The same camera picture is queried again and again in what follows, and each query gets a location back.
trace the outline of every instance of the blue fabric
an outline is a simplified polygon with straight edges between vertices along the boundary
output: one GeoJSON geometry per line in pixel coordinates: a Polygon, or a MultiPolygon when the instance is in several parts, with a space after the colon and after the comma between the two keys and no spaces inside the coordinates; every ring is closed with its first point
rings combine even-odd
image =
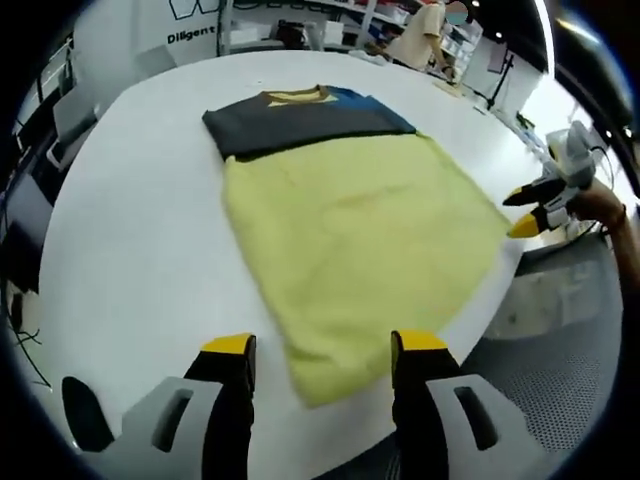
{"type": "Polygon", "coordinates": [[[363,97],[348,88],[327,86],[327,90],[332,96],[337,98],[337,101],[332,103],[332,105],[353,109],[378,110],[384,113],[384,115],[394,123],[397,122],[410,130],[416,129],[396,112],[371,96],[363,97]]]}

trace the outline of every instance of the white table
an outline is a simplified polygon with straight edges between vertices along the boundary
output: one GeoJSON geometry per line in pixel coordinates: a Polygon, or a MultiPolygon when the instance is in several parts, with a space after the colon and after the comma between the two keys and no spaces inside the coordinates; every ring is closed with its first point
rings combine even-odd
{"type": "MultiPolygon", "coordinates": [[[[541,171],[517,137],[430,77],[337,53],[276,51],[181,67],[124,92],[77,157],[47,233],[40,273],[46,373],[97,394],[114,432],[123,412],[166,376],[182,376],[214,337],[258,336],[251,478],[311,478],[394,430],[384,378],[339,403],[306,410],[294,394],[275,323],[243,263],[221,204],[223,162],[203,112],[263,89],[316,84],[373,95],[434,137],[500,205],[541,171]]],[[[502,208],[516,220],[526,208],[502,208]]],[[[473,245],[473,233],[469,232],[473,245]]],[[[523,242],[495,265],[439,335],[462,361],[498,309],[523,242]]]]}

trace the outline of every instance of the wristband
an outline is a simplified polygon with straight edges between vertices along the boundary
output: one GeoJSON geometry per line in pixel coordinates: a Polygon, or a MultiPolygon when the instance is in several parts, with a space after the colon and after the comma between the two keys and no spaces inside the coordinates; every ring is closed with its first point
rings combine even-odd
{"type": "Polygon", "coordinates": [[[620,214],[618,215],[618,218],[616,218],[616,220],[613,222],[613,224],[609,227],[607,227],[607,235],[610,235],[611,232],[618,230],[620,227],[622,227],[624,225],[624,223],[627,221],[627,206],[626,205],[622,205],[622,212],[620,212],[620,214]]]}

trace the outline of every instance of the person's arm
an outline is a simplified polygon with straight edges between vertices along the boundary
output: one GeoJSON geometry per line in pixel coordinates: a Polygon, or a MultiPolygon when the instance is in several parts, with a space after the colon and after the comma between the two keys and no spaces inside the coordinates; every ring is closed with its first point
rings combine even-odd
{"type": "Polygon", "coordinates": [[[427,42],[431,45],[433,49],[433,56],[436,57],[436,62],[438,66],[444,70],[446,67],[451,67],[449,63],[444,58],[444,53],[442,53],[442,48],[440,47],[440,37],[436,35],[431,35],[429,33],[425,33],[424,36],[427,38],[427,42]]]}
{"type": "Polygon", "coordinates": [[[453,67],[445,60],[442,47],[440,46],[440,31],[444,24],[444,9],[441,5],[429,5],[423,8],[427,9],[424,16],[424,36],[433,50],[433,55],[442,73],[444,73],[449,80],[453,80],[453,67]]]}
{"type": "Polygon", "coordinates": [[[625,309],[637,309],[640,306],[640,249],[620,200],[594,180],[589,190],[571,202],[570,209],[578,218],[597,220],[609,230],[625,309]]]}

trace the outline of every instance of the human hand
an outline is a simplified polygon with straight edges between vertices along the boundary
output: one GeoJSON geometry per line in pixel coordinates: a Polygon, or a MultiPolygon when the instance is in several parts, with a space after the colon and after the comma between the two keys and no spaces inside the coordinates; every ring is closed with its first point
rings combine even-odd
{"type": "Polygon", "coordinates": [[[451,65],[446,65],[443,69],[442,69],[442,73],[445,74],[445,76],[447,77],[447,79],[450,82],[453,82],[454,78],[455,78],[455,70],[453,69],[453,67],[451,65]]]}
{"type": "Polygon", "coordinates": [[[624,215],[622,202],[598,179],[593,180],[589,190],[569,202],[568,207],[580,220],[597,220],[607,228],[615,226],[624,215]]]}

